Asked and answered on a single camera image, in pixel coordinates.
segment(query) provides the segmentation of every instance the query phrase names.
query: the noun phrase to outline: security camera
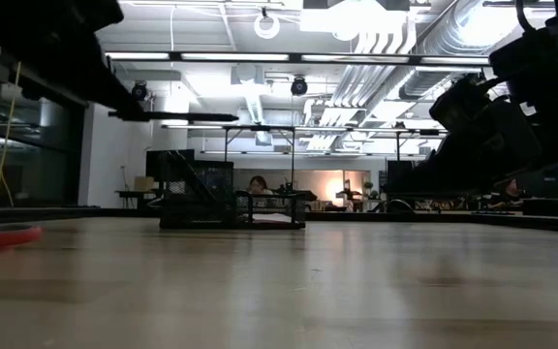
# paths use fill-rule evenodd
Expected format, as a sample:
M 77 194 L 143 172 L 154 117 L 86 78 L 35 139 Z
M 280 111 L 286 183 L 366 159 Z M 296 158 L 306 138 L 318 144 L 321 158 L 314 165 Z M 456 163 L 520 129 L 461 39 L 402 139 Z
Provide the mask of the security camera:
M 143 102 L 147 98 L 147 81 L 135 81 L 135 86 L 133 86 L 133 90 L 131 90 L 131 94 L 133 98 L 137 102 Z
M 290 90 L 292 91 L 293 96 L 302 96 L 307 93 L 307 82 L 305 82 L 305 78 L 295 77 Z

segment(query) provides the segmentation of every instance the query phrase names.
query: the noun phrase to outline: fluorescent light fixture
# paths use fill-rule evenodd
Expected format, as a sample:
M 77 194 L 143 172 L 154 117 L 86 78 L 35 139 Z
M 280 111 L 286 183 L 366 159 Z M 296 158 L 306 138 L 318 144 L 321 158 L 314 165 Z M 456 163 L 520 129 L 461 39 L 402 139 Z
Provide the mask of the fluorescent light fixture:
M 165 128 L 170 129 L 185 129 L 185 130 L 222 130 L 222 126 L 214 125 L 165 125 Z
M 217 7 L 224 5 L 226 7 L 259 7 L 266 6 L 272 8 L 283 8 L 284 4 L 280 2 L 271 2 L 264 0 L 232 0 L 232 1 L 168 1 L 168 0 L 118 0 L 120 4 L 131 6 L 161 7 L 161 6 L 195 6 L 195 7 Z
M 489 67 L 490 62 L 488 57 L 454 57 L 454 56 L 439 56 L 439 57 L 423 57 L 422 64 L 441 64 L 441 65 L 468 65 L 475 67 Z
M 225 155 L 225 151 L 223 150 L 201 150 L 201 154 L 208 154 L 208 155 Z M 280 155 L 287 155 L 291 156 L 291 153 L 285 153 L 280 151 L 228 151 L 228 155 L 272 155 L 272 156 L 280 156 Z M 395 153 L 339 153 L 339 152 L 307 152 L 307 151 L 297 151 L 294 153 L 295 156 L 328 156 L 328 157 L 342 157 L 342 156 L 382 156 L 382 157 L 396 157 L 397 154 Z M 425 155 L 419 154 L 400 154 L 401 158 L 425 158 Z
M 301 56 L 303 62 L 318 63 L 386 63 L 386 64 L 405 64 L 408 63 L 408 57 L 392 56 L 392 55 L 349 55 L 349 54 L 303 54 Z
M 281 151 L 247 151 L 247 154 L 252 155 L 290 155 L 290 152 L 281 152 Z
M 105 55 L 115 60 L 169 60 L 165 52 L 106 52 Z
M 392 129 L 392 128 L 355 128 L 355 132 L 408 132 L 407 129 Z
M 346 127 L 296 127 L 297 131 L 328 131 L 328 132 L 343 132 L 348 131 Z
M 472 67 L 415 67 L 418 72 L 457 72 L 457 73 L 481 73 L 481 68 Z
M 288 54 L 281 53 L 182 53 L 182 60 L 190 61 L 277 61 L 287 62 Z

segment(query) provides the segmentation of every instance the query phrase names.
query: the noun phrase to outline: person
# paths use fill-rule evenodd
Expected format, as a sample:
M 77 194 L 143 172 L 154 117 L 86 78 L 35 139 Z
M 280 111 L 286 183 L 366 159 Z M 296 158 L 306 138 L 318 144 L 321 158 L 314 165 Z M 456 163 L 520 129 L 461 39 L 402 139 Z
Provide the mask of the person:
M 272 191 L 268 189 L 268 185 L 266 184 L 266 180 L 261 175 L 255 175 L 249 181 L 249 189 L 247 189 L 249 194 L 266 194 L 272 195 Z
M 493 193 L 496 195 L 492 195 L 488 208 L 503 209 L 511 206 L 521 206 L 522 199 L 529 198 L 526 193 L 518 189 L 515 179 L 504 182 L 495 190 L 498 193 Z

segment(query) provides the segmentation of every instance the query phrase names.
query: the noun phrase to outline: ceiling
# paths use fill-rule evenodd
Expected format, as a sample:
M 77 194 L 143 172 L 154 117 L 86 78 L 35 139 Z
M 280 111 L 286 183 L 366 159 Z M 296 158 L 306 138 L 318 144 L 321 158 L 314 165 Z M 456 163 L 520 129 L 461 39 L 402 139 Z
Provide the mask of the ceiling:
M 160 4 L 160 1 L 153 1 L 153 3 Z M 173 4 L 173 1 L 164 1 L 166 4 Z M 259 6 L 249 9 L 235 8 L 234 4 L 238 4 L 235 1 L 219 5 L 213 3 L 211 6 L 207 3 L 204 6 L 194 6 L 196 1 L 188 1 L 186 6 L 182 5 L 183 2 L 179 2 L 176 6 L 140 6 L 140 4 L 132 5 L 132 2 L 120 1 L 125 15 L 124 21 L 98 32 L 99 40 L 105 51 L 328 53 L 354 52 L 357 49 L 357 39 L 342 41 L 336 39 L 331 33 L 301 31 L 298 21 L 303 6 L 302 0 L 284 1 L 282 9 L 268 6 L 269 14 L 280 16 L 279 31 L 272 39 L 263 39 L 254 29 L 255 20 L 261 12 Z M 415 5 L 426 2 L 426 0 L 416 0 Z M 429 10 L 414 14 L 417 37 L 451 2 L 452 0 L 430 0 L 431 8 Z M 263 20 L 262 29 L 270 26 L 265 21 L 268 20 Z M 516 29 L 512 31 L 510 38 L 518 35 L 520 32 Z M 238 111 L 247 109 L 247 101 L 238 86 L 231 84 L 231 73 L 234 66 L 233 63 L 216 62 L 115 63 L 115 68 L 119 71 L 118 76 L 122 79 L 127 79 L 126 76 L 132 72 L 165 71 L 167 73 L 177 71 L 196 96 L 190 105 L 190 111 L 238 114 Z M 299 112 L 303 112 L 303 107 L 308 99 L 331 96 L 346 71 L 346 65 L 256 63 L 256 66 L 263 70 L 263 83 L 266 84 L 265 90 L 260 96 L 263 109 Z M 309 85 L 308 95 L 292 96 L 290 86 L 294 76 L 305 77 Z M 169 81 L 149 81 L 148 87 L 160 94 L 168 93 L 172 85 Z M 398 120 L 410 118 L 411 124 L 415 125 L 419 125 L 419 121 L 421 121 L 422 128 L 437 127 L 437 123 L 429 117 L 428 111 L 432 106 L 432 100 L 441 92 L 442 90 L 438 88 L 435 94 L 428 95 L 417 103 L 411 103 L 406 111 L 395 117 Z M 380 127 L 383 124 L 380 122 L 376 126 L 368 124 L 367 127 Z

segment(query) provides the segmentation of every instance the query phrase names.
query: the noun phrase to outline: desk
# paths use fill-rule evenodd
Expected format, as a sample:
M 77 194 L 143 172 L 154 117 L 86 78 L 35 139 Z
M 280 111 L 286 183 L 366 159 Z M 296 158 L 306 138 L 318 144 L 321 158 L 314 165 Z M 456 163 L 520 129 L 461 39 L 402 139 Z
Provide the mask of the desk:
M 136 190 L 116 190 L 115 191 L 120 199 L 124 200 L 124 208 L 134 208 L 142 209 L 147 208 L 147 201 L 145 199 L 146 195 L 153 195 L 156 197 L 156 192 L 154 191 L 136 191 Z

